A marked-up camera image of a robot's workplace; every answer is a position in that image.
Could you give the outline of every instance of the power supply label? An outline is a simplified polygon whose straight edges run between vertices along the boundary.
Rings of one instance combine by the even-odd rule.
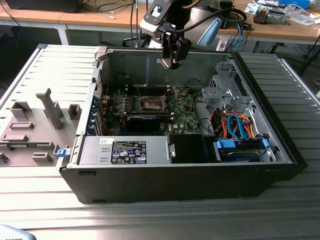
[[[114,141],[112,164],[146,164],[147,147],[145,141]]]

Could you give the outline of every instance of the wooden desk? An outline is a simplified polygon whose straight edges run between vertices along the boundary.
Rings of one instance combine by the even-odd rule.
[[[98,5],[108,3],[109,0],[97,0]],[[244,11],[250,0],[234,0],[235,7]],[[115,19],[108,18],[96,12],[81,10],[79,13],[63,13],[55,11],[38,10],[13,10],[10,9],[2,0],[8,12],[25,27],[54,28],[59,32],[62,44],[69,44],[68,30],[87,30],[87,31],[106,31],[106,32],[130,32],[130,13],[131,6],[114,10],[114,14],[105,13],[114,16]],[[101,10],[116,8],[128,4],[127,0],[120,0],[118,4],[104,6]],[[95,10],[93,2],[87,5],[87,8]],[[310,12],[320,12],[320,6],[310,7]],[[139,4],[138,24],[146,12],[146,4]],[[304,26],[287,18],[284,25],[279,24],[256,24],[253,21],[253,15],[248,16],[247,22],[252,24],[252,30],[248,40],[282,42],[293,44],[313,44],[320,34],[319,25]],[[0,25],[16,25],[8,14],[0,7]],[[133,28],[136,27],[136,9],[133,11]],[[234,26],[228,29],[220,29],[217,37],[233,38],[237,34]]]

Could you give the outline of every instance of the small white label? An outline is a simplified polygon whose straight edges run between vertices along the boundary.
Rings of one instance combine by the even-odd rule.
[[[8,145],[9,148],[27,148],[28,146],[27,145]]]
[[[100,144],[112,144],[114,140],[114,138],[100,138]]]

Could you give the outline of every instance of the blue cable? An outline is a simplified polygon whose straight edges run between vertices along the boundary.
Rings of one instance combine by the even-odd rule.
[[[242,36],[242,30],[241,30],[240,24],[237,23],[237,26],[238,26],[238,29],[239,29],[239,39],[238,39],[238,43],[237,43],[235,49],[233,50],[234,52],[238,49],[239,44],[240,44],[240,42],[241,42],[241,36]]]
[[[228,117],[228,120],[227,120],[227,128],[228,128],[229,133],[230,133],[236,140],[239,140],[238,136],[235,135],[235,134],[232,132],[232,130],[231,130],[231,125],[230,125],[230,124],[231,124],[231,120],[232,120],[233,117],[235,117],[235,118],[238,120],[239,130],[240,130],[241,137],[242,137],[244,140],[248,141],[249,138],[247,137],[246,132],[244,131],[244,128],[243,128],[243,125],[242,125],[242,121],[241,121],[240,117],[237,116],[237,115],[235,115],[235,114],[230,115],[230,116]]]

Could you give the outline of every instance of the sticker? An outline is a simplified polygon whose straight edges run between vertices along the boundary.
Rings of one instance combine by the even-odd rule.
[[[100,138],[100,144],[112,144],[114,140],[114,138]]]
[[[147,163],[146,142],[145,141],[113,141],[111,163],[112,164],[146,164]]]
[[[9,148],[27,148],[28,146],[27,145],[11,145],[9,144],[8,145]]]

